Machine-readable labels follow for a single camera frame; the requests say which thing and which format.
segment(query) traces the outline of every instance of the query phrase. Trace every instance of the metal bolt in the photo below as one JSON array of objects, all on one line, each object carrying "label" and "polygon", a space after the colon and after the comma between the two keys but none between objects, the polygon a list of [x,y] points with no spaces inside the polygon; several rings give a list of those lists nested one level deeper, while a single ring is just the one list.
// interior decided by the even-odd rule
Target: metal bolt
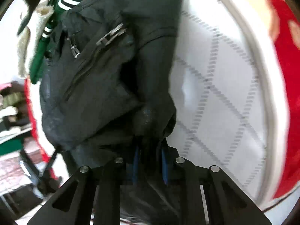
[{"label": "metal bolt", "polygon": [[176,162],[177,162],[178,164],[182,164],[182,163],[185,162],[185,159],[182,158],[182,157],[177,157],[177,158],[176,158]]},{"label": "metal bolt", "polygon": [[122,157],[117,157],[117,158],[115,159],[115,163],[120,164],[120,163],[122,163],[122,162],[123,162],[123,158],[122,158]]},{"label": "metal bolt", "polygon": [[82,167],[79,169],[79,171],[80,171],[81,173],[86,173],[88,170],[89,170],[89,167],[88,167],[88,166],[82,166]]},{"label": "metal bolt", "polygon": [[218,171],[220,171],[220,168],[218,166],[211,166],[211,171],[213,171],[214,173],[217,173]]}]

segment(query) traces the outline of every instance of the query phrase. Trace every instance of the dark jacket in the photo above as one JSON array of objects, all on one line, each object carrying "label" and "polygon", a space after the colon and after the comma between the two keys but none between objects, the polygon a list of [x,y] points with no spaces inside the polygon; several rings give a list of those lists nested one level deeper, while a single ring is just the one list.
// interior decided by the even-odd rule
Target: dark jacket
[{"label": "dark jacket", "polygon": [[[133,140],[153,153],[172,132],[176,109],[169,94],[169,73],[181,3],[84,0],[61,16],[44,60],[42,123],[47,139],[68,151],[78,166],[101,166]],[[114,37],[116,32],[99,41],[118,25],[122,25],[119,36]],[[152,185],[142,188],[147,189],[153,192]],[[153,197],[151,191],[146,197]],[[150,202],[158,217],[162,213],[174,218],[165,201]],[[141,214],[151,213],[151,205],[136,205],[141,209],[137,216],[145,221]],[[123,209],[123,214],[132,211]],[[154,216],[146,222],[157,224]]]}]

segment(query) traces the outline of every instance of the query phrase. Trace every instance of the zipper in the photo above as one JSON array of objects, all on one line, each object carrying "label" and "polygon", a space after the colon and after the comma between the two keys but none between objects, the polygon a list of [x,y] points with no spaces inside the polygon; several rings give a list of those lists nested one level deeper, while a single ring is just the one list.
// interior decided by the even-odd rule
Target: zipper
[{"label": "zipper", "polygon": [[80,54],[80,51],[77,49],[75,39],[74,39],[74,35],[71,36],[71,38],[67,37],[67,41],[69,42],[71,52],[72,52],[74,58],[77,58],[78,55]]},{"label": "zipper", "polygon": [[96,42],[97,46],[109,45],[115,38],[125,33],[126,28],[124,28],[124,24],[120,23],[116,28],[112,29],[110,32],[108,32],[105,36],[103,36],[100,40]]},{"label": "zipper", "polygon": [[[110,32],[108,32],[105,36],[103,36],[100,40],[98,40],[96,42],[96,46],[102,46],[100,48],[98,48],[94,53],[93,53],[93,61],[96,60],[96,57],[98,55],[98,53],[102,53],[103,50],[106,50],[106,46],[109,45],[116,37],[124,34],[124,32],[126,31],[126,28],[124,28],[123,23],[120,23],[117,27],[115,27],[114,29],[112,29]],[[74,58],[77,58],[77,56],[80,54],[80,51],[77,49],[77,46],[75,44],[75,40],[74,37],[68,38],[67,40],[70,44],[70,48],[72,51],[72,54],[74,56]],[[69,88],[66,91],[65,94],[65,101],[67,101],[71,95],[71,93],[73,92],[74,88],[76,87],[78,81],[87,73],[90,71],[90,69],[93,67],[94,62],[88,65],[85,65],[83,68],[81,68],[77,74],[74,76]]]}]

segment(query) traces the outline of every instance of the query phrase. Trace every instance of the metal zipper pull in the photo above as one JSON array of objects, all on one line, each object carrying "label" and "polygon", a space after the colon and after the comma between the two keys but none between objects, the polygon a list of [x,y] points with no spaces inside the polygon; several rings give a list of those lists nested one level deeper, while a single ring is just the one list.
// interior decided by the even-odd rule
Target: metal zipper pull
[{"label": "metal zipper pull", "polygon": [[78,55],[80,54],[80,51],[77,49],[77,46],[76,46],[74,40],[72,41],[69,37],[67,37],[67,41],[69,42],[71,52],[72,52],[74,58],[77,58]]},{"label": "metal zipper pull", "polygon": [[116,28],[112,29],[100,40],[98,40],[96,42],[96,45],[99,46],[100,44],[104,44],[104,46],[107,46],[108,44],[110,44],[116,37],[120,36],[126,31],[126,28],[124,28],[123,26],[124,24],[120,23]]}]

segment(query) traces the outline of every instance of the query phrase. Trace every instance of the red clothing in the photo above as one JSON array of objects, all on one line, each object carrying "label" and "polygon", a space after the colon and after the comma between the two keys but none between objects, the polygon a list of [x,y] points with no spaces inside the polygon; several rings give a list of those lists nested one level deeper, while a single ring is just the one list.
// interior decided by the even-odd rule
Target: red clothing
[{"label": "red clothing", "polygon": [[294,45],[288,22],[298,21],[283,0],[271,0],[280,19],[275,48],[280,63],[290,109],[286,162],[282,180],[274,198],[289,192],[300,180],[300,50]]},{"label": "red clothing", "polygon": [[[36,120],[32,113],[32,102],[30,99],[29,84],[30,84],[30,81],[28,79],[25,79],[24,94],[25,94],[26,104],[27,104],[27,108],[28,108],[28,117],[29,117],[29,120],[30,120],[31,126],[32,126],[31,136],[36,140],[37,144],[40,147],[40,153],[42,156],[42,160],[47,163],[50,160],[50,157],[47,155],[47,153],[44,151],[43,147],[40,145],[40,143],[38,141],[37,124],[36,124]],[[53,169],[50,170],[50,174],[51,174],[52,178],[56,179]]]}]

